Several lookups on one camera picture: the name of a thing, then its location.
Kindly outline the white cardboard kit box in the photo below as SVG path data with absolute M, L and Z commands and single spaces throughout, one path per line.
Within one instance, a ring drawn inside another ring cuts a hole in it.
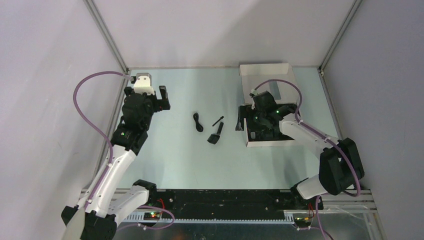
M 253 99 L 250 96 L 251 91 L 261 85 L 258 92 L 268 91 L 272 94 L 277 104 L 298 104 L 299 94 L 289 84 L 278 81 L 263 82 L 271 79 L 285 80 L 297 86 L 297 81 L 293 68 L 288 63 L 262 63 L 262 64 L 242 64 L 239 66 L 241 84 L 243 90 L 244 103 L 238 108 L 237 123 L 235 130 L 243 133 L 246 146 L 252 147 L 282 147 L 294 146 L 295 140 L 283 141 L 252 141 L 249 140 L 247 127 L 247 105 L 253 105 Z

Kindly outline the black cylindrical trimmer body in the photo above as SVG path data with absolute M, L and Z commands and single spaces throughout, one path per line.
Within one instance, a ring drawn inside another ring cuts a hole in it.
M 219 123 L 219 126 L 218 126 L 218 130 L 217 130 L 217 134 L 218 134 L 218 135 L 220 135 L 220 134 L 221 134 L 222 129 L 223 129 L 223 126 L 224 126 L 224 123 L 223 123 L 223 122 L 220 122 L 220 123 Z

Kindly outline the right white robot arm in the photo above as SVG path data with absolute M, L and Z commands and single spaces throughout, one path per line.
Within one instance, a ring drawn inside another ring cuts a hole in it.
M 318 174 L 294 186 L 291 204 L 304 209 L 311 198 L 323 194 L 338 195 L 350 186 L 360 191 L 360 179 L 365 172 L 356 143 L 345 138 L 339 140 L 306 124 L 299 116 L 296 104 L 277 104 L 272 94 L 264 91 L 250 95 L 253 100 L 252 120 L 269 130 L 302 144 L 319 161 Z

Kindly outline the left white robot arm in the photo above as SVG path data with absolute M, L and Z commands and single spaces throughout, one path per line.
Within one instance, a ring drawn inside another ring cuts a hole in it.
M 148 137 L 154 113 L 170 110 L 167 88 L 159 86 L 161 98 L 152 87 L 126 87 L 122 116 L 109 141 L 105 159 L 86 194 L 61 214 L 66 226 L 64 240 L 111 240 L 120 223 L 143 205 L 158 202 L 156 184 L 137 180 L 120 198 L 113 195 L 125 172 L 139 154 Z

